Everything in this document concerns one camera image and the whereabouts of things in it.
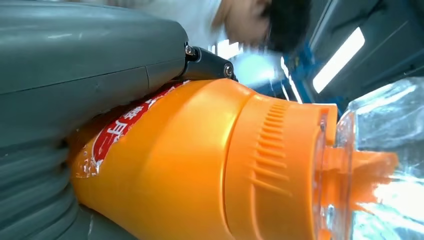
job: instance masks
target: black hair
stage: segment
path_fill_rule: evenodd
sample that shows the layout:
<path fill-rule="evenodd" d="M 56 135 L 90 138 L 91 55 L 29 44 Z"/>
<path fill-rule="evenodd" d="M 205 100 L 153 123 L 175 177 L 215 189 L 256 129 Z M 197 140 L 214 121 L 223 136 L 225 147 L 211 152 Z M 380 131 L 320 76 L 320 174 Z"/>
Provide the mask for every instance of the black hair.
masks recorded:
<path fill-rule="evenodd" d="M 311 0 L 272 0 L 263 13 L 270 21 L 267 48 L 290 53 L 305 38 L 310 23 Z"/>

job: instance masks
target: black metal bracket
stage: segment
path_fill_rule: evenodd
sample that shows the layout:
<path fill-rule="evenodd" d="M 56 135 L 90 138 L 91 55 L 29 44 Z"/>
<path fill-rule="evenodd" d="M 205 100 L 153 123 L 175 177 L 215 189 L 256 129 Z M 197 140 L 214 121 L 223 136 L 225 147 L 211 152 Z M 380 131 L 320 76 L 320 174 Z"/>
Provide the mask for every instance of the black metal bracket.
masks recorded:
<path fill-rule="evenodd" d="M 200 47 L 185 46 L 185 67 L 177 79 L 195 81 L 225 78 L 237 81 L 234 66 L 229 60 Z"/>

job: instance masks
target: plastic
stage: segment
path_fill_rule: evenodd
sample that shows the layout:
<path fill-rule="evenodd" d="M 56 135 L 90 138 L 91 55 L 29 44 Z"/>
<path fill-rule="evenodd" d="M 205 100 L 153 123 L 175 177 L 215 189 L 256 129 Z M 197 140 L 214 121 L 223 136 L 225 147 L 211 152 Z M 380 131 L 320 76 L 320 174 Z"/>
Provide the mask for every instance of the plastic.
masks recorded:
<path fill-rule="evenodd" d="M 398 162 L 336 146 L 351 129 L 337 111 L 229 79 L 168 86 L 70 136 L 71 181 L 82 204 L 139 239 L 345 239 L 352 203 L 376 202 Z"/>
<path fill-rule="evenodd" d="M 341 124 L 355 121 L 343 139 L 355 137 L 353 147 L 398 155 L 391 182 L 379 184 L 377 203 L 358 201 L 353 213 L 355 240 L 424 239 L 424 78 L 406 78 L 352 101 Z"/>

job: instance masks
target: red label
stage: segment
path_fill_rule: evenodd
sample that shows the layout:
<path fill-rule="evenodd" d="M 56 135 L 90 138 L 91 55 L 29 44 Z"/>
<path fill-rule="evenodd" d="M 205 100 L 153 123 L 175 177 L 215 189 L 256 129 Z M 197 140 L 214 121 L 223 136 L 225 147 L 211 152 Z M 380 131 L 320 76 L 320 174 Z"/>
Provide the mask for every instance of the red label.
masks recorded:
<path fill-rule="evenodd" d="M 101 132 L 97 135 L 92 145 L 92 156 L 94 161 L 99 164 L 105 159 L 111 146 L 118 142 L 119 139 L 131 129 L 131 127 L 161 98 L 165 97 L 172 90 L 177 87 L 188 83 L 177 83 L 172 87 L 158 93 L 157 95 L 142 101 L 137 104 L 134 108 L 124 113 L 115 121 L 109 123 Z"/>

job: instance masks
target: ceiling light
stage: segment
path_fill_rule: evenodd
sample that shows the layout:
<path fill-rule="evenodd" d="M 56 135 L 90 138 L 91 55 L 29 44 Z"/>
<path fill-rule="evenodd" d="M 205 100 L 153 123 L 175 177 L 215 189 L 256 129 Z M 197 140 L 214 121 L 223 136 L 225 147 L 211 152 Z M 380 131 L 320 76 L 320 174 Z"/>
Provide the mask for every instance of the ceiling light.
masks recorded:
<path fill-rule="evenodd" d="M 320 93 L 333 78 L 348 64 L 365 43 L 364 35 L 358 27 L 335 52 L 327 64 L 312 80 L 313 87 Z"/>

